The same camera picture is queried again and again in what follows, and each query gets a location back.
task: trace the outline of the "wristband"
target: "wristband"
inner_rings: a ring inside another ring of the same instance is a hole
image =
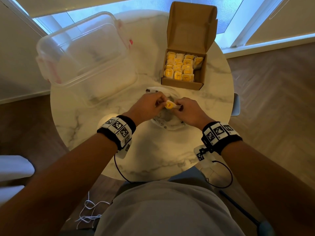
[[[210,153],[217,152],[221,155],[222,150],[230,143],[242,141],[240,135],[227,123],[211,122],[202,130],[201,138]]]
[[[109,140],[116,143],[118,151],[120,151],[131,141],[132,134],[135,130],[136,125],[131,118],[118,115],[117,117],[107,120],[102,127],[97,130],[97,133],[102,133]]]

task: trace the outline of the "round table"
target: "round table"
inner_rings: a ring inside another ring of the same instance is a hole
[[[69,150],[95,134],[102,117],[127,111],[147,87],[161,86],[160,72],[167,48],[168,13],[137,10],[115,16],[126,23],[125,27],[132,37],[130,55],[139,78],[136,83],[116,94],[115,98],[105,100],[94,108],[85,107],[65,89],[51,87],[53,120]],[[230,67],[215,42],[207,54],[206,78],[201,90],[174,89],[181,97],[195,99],[211,118],[228,123],[234,98]],[[130,181],[165,179],[198,163],[193,149],[203,144],[201,136],[199,129],[188,125],[167,131],[147,121],[137,127],[126,157],[116,158],[116,161],[122,174]],[[114,159],[111,159],[102,174],[123,180]]]

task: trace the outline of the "white chair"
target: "white chair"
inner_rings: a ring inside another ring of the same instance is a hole
[[[234,102],[231,116],[238,116],[241,112],[241,101],[239,100],[239,95],[234,93]]]

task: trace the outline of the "plastic container lid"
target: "plastic container lid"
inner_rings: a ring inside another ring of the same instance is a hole
[[[52,85],[68,88],[94,106],[137,79],[128,57],[132,40],[121,20],[100,12],[43,37],[37,62]]]

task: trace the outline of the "white wall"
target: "white wall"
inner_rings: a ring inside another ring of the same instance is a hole
[[[0,2],[0,103],[50,89],[35,57],[41,37]]]
[[[315,33],[315,0],[283,0],[246,45],[311,33]]]

